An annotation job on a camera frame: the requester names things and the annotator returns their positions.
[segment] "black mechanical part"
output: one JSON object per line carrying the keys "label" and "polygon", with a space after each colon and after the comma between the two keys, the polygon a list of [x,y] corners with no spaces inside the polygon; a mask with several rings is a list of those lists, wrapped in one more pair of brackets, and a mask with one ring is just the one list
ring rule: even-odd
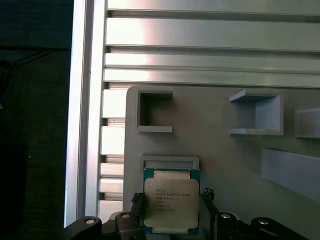
{"label": "black mechanical part", "polygon": [[308,240],[268,217],[257,217],[249,225],[232,213],[219,212],[212,189],[206,188],[200,198],[210,215],[209,240]]}
{"label": "black mechanical part", "polygon": [[122,212],[115,217],[118,239],[147,240],[145,232],[140,228],[137,218],[130,212]]}
{"label": "black mechanical part", "polygon": [[[200,199],[210,216],[209,240],[307,240],[307,238],[267,217],[257,217],[251,225],[229,212],[219,212],[214,191],[206,188]],[[63,240],[147,240],[142,229],[144,194],[135,193],[130,211],[123,211],[102,224],[97,217],[83,217],[63,230]]]}
{"label": "black mechanical part", "polygon": [[259,230],[267,237],[274,237],[277,240],[308,240],[304,236],[292,231],[281,223],[268,218],[268,217],[257,217],[251,221],[251,226]]}
{"label": "black mechanical part", "polygon": [[60,235],[61,240],[95,239],[101,232],[101,219],[95,216],[84,216],[67,226]]}

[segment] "square bracket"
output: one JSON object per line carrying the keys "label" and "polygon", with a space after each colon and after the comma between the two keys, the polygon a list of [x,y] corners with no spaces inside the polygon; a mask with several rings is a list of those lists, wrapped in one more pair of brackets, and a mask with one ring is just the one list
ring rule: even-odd
{"label": "square bracket", "polygon": [[133,87],[136,89],[135,128],[137,132],[172,133],[171,87]]}
{"label": "square bracket", "polygon": [[140,156],[140,173],[147,169],[199,169],[199,158],[196,156]]}
{"label": "square bracket", "polygon": [[294,113],[297,138],[320,139],[320,108],[303,108]]}
{"label": "square bracket", "polygon": [[229,97],[237,103],[240,125],[229,135],[283,135],[283,97],[275,92],[243,90]]}

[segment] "gray plastic mount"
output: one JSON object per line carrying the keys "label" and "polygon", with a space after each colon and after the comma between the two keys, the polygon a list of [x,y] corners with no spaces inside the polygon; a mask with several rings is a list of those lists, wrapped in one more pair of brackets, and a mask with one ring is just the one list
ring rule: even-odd
{"label": "gray plastic mount", "polygon": [[152,156],[140,157],[141,169],[199,169],[199,158],[195,156]]}
{"label": "gray plastic mount", "polygon": [[296,110],[294,125],[297,138],[320,139],[320,108]]}
{"label": "gray plastic mount", "polygon": [[237,103],[240,122],[245,127],[229,129],[229,135],[283,135],[283,97],[279,93],[243,90],[229,96]]}
{"label": "gray plastic mount", "polygon": [[261,178],[320,202],[320,157],[263,148]]}
{"label": "gray plastic mount", "polygon": [[134,91],[135,130],[147,133],[172,133],[173,128],[168,124],[168,117],[159,112],[173,104],[173,88],[142,86],[132,87],[132,91]]}

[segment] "dark background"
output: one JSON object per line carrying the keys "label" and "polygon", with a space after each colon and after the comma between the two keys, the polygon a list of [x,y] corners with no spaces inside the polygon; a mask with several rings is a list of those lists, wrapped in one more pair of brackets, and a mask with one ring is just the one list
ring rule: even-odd
{"label": "dark background", "polygon": [[[72,0],[1,0],[0,46],[70,49],[72,20]],[[9,61],[33,53],[0,49]],[[13,140],[25,143],[28,153],[25,182],[20,181],[25,191],[15,188],[19,183],[1,183],[17,189],[2,192],[3,198],[23,206],[23,223],[7,239],[49,239],[63,228],[70,59],[68,51],[53,52],[13,72],[3,119]],[[20,160],[15,161],[18,167]],[[19,178],[14,168],[5,171]]]}

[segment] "metal frame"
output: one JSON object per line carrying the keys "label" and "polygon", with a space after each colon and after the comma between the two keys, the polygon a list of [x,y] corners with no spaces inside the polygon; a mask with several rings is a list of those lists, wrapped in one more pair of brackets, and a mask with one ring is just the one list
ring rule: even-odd
{"label": "metal frame", "polygon": [[65,227],[85,214],[92,18],[91,0],[74,1],[65,170]]}
{"label": "metal frame", "polygon": [[318,0],[75,1],[64,225],[121,208],[128,87],[320,88],[319,8]]}
{"label": "metal frame", "polygon": [[98,215],[101,158],[103,66],[105,64],[106,0],[94,1],[86,163],[85,215]]}

